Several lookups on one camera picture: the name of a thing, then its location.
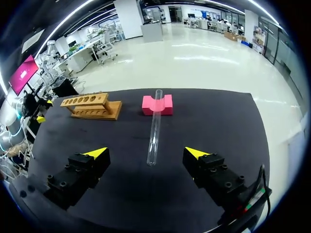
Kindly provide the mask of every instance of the glass wall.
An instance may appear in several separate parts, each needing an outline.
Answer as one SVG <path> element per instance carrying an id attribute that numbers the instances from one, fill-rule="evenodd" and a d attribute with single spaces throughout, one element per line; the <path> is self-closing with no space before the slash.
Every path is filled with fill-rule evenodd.
<path id="1" fill-rule="evenodd" d="M 232 13 L 232 23 L 239 23 L 238 14 Z"/>
<path id="2" fill-rule="evenodd" d="M 259 27 L 267 32 L 264 57 L 282 74 L 304 115 L 308 104 L 308 86 L 303 64 L 296 54 L 293 42 L 282 29 L 261 18 Z"/>
<path id="3" fill-rule="evenodd" d="M 271 63 L 274 63 L 278 42 L 278 27 L 271 23 L 268 23 L 265 20 L 262 20 L 261 18 L 259 19 L 259 27 L 267 32 L 266 51 L 264 56 Z"/>
<path id="4" fill-rule="evenodd" d="M 225 19 L 232 24 L 232 13 L 227 12 L 225 14 Z"/>
<path id="5" fill-rule="evenodd" d="M 241 28 L 241 26 L 243 28 L 245 27 L 245 16 L 244 15 L 221 11 L 221 18 L 227 20 L 231 24 L 233 23 L 238 24 L 239 28 Z"/>
<path id="6" fill-rule="evenodd" d="M 245 16 L 244 15 L 238 15 L 239 18 L 239 27 L 242 26 L 245 28 Z"/>
<path id="7" fill-rule="evenodd" d="M 221 12 L 221 18 L 225 19 L 225 12 L 224 11 Z"/>

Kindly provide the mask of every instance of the yellow tape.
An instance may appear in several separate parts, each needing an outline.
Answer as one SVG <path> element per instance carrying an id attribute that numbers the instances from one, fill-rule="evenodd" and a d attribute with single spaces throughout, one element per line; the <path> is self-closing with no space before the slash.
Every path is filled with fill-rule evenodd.
<path id="1" fill-rule="evenodd" d="M 209 153 L 205 153 L 203 151 L 195 150 L 190 147 L 185 147 L 196 159 L 199 159 L 199 157 L 203 155 L 210 155 Z"/>
<path id="2" fill-rule="evenodd" d="M 98 149 L 98 150 L 93 150 L 87 153 L 84 153 L 84 155 L 88 154 L 89 156 L 94 157 L 94 159 L 96 159 L 101 153 L 103 153 L 105 150 L 107 149 L 107 147 Z"/>
<path id="3" fill-rule="evenodd" d="M 42 116 L 38 116 L 38 117 L 37 117 L 37 121 L 38 121 L 38 123 L 42 123 L 42 122 L 45 121 L 45 118 L 42 117 Z"/>

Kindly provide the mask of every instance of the test tube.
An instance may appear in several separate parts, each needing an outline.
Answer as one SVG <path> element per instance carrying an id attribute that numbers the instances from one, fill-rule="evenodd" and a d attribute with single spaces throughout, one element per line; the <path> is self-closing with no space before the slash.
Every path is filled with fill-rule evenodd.
<path id="1" fill-rule="evenodd" d="M 164 104 L 163 101 L 160 101 L 160 99 L 162 98 L 163 98 L 163 91 L 156 90 L 155 106 L 154 106 L 154 113 L 152 116 L 151 133 L 150 133 L 150 141 L 149 141 L 148 157 L 147 157 L 147 164 L 149 166 L 156 165 L 157 147 L 159 144 L 159 134 L 160 134 L 160 125 L 161 125 L 161 109 L 162 109 L 161 105 Z"/>

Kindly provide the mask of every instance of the ceiling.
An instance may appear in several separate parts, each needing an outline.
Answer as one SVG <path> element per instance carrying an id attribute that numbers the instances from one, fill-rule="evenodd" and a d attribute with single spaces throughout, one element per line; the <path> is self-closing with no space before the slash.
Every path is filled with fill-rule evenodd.
<path id="1" fill-rule="evenodd" d="M 141 6 L 152 6 L 169 2 L 180 2 L 182 4 L 183 2 L 194 3 L 195 1 L 200 1 L 201 3 L 196 2 L 195 4 L 221 9 L 219 6 L 204 2 L 203 0 L 139 1 Z M 252 5 L 248 0 L 217 1 L 241 11 L 249 9 L 259 15 L 265 16 L 261 10 Z M 54 28 L 78 6 L 85 3 L 86 0 L 13 0 L 9 2 L 10 5 L 5 6 L 7 16 L 1 15 L 0 24 L 0 66 L 4 80 L 7 80 L 29 55 L 35 55 Z M 256 0 L 256 2 L 273 16 L 276 16 L 276 11 L 271 5 L 267 4 L 266 0 Z M 64 34 L 69 34 L 90 19 L 99 16 L 107 10 L 113 9 L 113 5 L 103 8 L 111 3 L 113 3 L 112 0 L 93 0 L 66 21 L 51 39 L 56 40 Z M 45 29 L 45 31 L 40 39 L 26 52 L 21 54 L 23 43 L 42 29 Z"/>

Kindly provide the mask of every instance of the white desk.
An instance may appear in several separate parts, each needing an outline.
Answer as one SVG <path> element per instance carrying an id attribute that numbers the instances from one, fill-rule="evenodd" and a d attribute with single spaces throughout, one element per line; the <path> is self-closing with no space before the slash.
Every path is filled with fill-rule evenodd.
<path id="1" fill-rule="evenodd" d="M 99 63 L 96 53 L 93 49 L 93 46 L 102 39 L 103 37 L 99 37 L 99 38 L 96 38 L 95 40 L 90 41 L 84 46 L 84 48 L 75 52 L 73 55 L 66 58 L 64 61 L 57 63 L 53 67 L 53 69 L 63 71 L 64 69 L 66 69 L 65 66 L 67 66 L 70 71 L 74 71 L 76 73 L 80 72 L 93 60 L 88 49 L 92 49 L 92 52 L 94 56 L 96 57 L 97 62 Z"/>

